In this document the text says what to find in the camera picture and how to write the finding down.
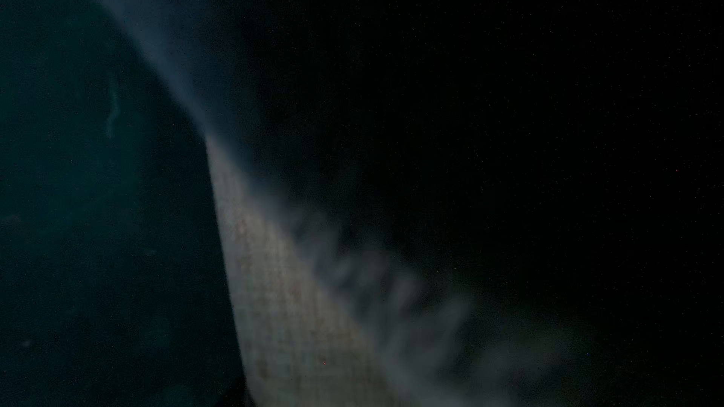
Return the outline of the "beige cork eyeglass case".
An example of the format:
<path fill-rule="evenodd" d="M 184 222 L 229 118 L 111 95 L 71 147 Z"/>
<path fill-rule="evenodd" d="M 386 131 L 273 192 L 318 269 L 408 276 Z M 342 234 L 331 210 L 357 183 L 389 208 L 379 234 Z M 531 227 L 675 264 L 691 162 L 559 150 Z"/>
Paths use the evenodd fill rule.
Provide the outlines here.
<path fill-rule="evenodd" d="M 398 406 L 366 340 L 206 139 L 239 350 L 257 406 Z"/>

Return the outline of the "grey green microfibre cloth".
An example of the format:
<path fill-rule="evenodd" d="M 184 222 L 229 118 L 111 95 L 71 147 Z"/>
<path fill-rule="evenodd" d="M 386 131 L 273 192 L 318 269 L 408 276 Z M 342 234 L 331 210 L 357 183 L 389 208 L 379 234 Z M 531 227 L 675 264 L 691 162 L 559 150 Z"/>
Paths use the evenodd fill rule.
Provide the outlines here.
<path fill-rule="evenodd" d="M 97 0 L 444 406 L 723 403 L 723 0 Z"/>

